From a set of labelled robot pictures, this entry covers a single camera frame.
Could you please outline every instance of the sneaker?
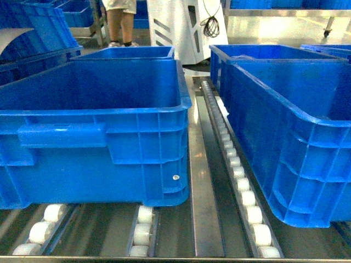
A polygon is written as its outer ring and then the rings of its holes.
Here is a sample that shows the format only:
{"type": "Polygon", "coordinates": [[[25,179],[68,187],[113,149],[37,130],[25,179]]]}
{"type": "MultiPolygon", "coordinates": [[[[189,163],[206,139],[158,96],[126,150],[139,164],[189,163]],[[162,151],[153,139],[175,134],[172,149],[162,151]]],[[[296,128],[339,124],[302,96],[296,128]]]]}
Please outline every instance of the sneaker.
{"type": "Polygon", "coordinates": [[[136,42],[132,42],[132,44],[128,47],[128,48],[132,48],[132,47],[139,47],[140,45],[136,42]]]}
{"type": "Polygon", "coordinates": [[[119,44],[119,42],[112,41],[109,44],[109,48],[120,48],[120,47],[121,47],[121,44],[119,44]]]}

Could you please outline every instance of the crate handle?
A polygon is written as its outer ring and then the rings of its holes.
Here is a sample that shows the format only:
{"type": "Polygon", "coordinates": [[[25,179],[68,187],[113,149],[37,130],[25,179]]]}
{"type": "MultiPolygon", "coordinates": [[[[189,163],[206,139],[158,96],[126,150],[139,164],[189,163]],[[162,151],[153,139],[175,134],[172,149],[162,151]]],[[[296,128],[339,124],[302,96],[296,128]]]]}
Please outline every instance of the crate handle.
{"type": "Polygon", "coordinates": [[[26,124],[18,129],[21,146],[27,148],[106,147],[104,123],[26,124]]]}

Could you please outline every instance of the roller conveyor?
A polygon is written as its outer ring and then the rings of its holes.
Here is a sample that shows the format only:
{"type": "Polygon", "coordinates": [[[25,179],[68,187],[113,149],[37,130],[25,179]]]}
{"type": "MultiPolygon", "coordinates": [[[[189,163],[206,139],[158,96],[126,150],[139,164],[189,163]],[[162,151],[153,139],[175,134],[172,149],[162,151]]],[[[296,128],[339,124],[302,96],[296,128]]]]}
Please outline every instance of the roller conveyor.
{"type": "Polygon", "coordinates": [[[166,208],[134,203],[41,204],[3,210],[0,260],[348,260],[349,223],[334,223],[327,229],[294,228],[272,215],[211,80],[186,76],[186,82],[193,107],[189,110],[191,194],[185,203],[166,208]]]}

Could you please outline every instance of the blue plastic crate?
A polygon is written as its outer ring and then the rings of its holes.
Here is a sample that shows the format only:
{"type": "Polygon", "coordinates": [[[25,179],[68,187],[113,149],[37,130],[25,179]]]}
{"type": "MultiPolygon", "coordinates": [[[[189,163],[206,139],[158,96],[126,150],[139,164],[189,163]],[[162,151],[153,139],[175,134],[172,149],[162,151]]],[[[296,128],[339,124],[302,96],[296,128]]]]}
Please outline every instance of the blue plastic crate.
{"type": "Polygon", "coordinates": [[[351,65],[247,61],[230,74],[229,122],[275,216],[351,220],[351,65]]]}
{"type": "Polygon", "coordinates": [[[190,106],[176,60],[74,61],[2,86],[0,208],[184,202],[190,106]]]}
{"type": "Polygon", "coordinates": [[[60,9],[0,0],[0,10],[0,28],[34,28],[13,40],[1,54],[0,60],[14,61],[78,47],[60,9]]]}
{"type": "Polygon", "coordinates": [[[137,1],[137,14],[134,16],[134,28],[149,28],[148,5],[146,1],[137,1]]]}
{"type": "Polygon", "coordinates": [[[94,22],[89,1],[67,1],[58,8],[63,10],[69,27],[89,27],[94,22]]]}
{"type": "Polygon", "coordinates": [[[306,9],[319,9],[321,0],[303,0],[302,7],[306,9]]]}
{"type": "Polygon", "coordinates": [[[69,48],[31,56],[16,62],[0,63],[0,85],[5,85],[67,63],[71,58],[79,56],[81,49],[83,47],[69,48]]]}
{"type": "Polygon", "coordinates": [[[19,69],[16,63],[0,63],[0,86],[19,79],[19,69]]]}
{"type": "Polygon", "coordinates": [[[302,0],[272,0],[273,8],[301,8],[302,0]]]}
{"type": "Polygon", "coordinates": [[[271,9],[272,0],[231,0],[231,9],[271,9]]]}
{"type": "Polygon", "coordinates": [[[303,59],[338,59],[334,56],[312,52],[284,45],[211,45],[211,80],[223,99],[224,106],[230,108],[231,89],[227,89],[227,64],[240,60],[278,61],[303,59]]]}
{"type": "Polygon", "coordinates": [[[351,45],[302,45],[301,48],[351,59],[351,45]]]}
{"type": "Polygon", "coordinates": [[[174,59],[174,47],[105,48],[74,58],[74,60],[101,59],[174,59]]]}
{"type": "Polygon", "coordinates": [[[321,0],[320,9],[351,9],[351,0],[321,0]]]}
{"type": "Polygon", "coordinates": [[[67,63],[71,58],[79,56],[82,49],[83,47],[80,46],[18,60],[17,66],[20,71],[21,78],[25,78],[67,63]]]}

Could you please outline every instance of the shorts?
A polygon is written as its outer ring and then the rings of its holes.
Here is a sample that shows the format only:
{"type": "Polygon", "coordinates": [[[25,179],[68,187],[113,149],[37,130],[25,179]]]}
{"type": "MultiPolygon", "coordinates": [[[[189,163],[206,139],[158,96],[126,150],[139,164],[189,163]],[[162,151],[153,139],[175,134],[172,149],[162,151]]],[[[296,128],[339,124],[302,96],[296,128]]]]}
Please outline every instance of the shorts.
{"type": "Polygon", "coordinates": [[[137,0],[103,0],[106,11],[113,9],[123,9],[124,13],[137,13],[137,0]]]}

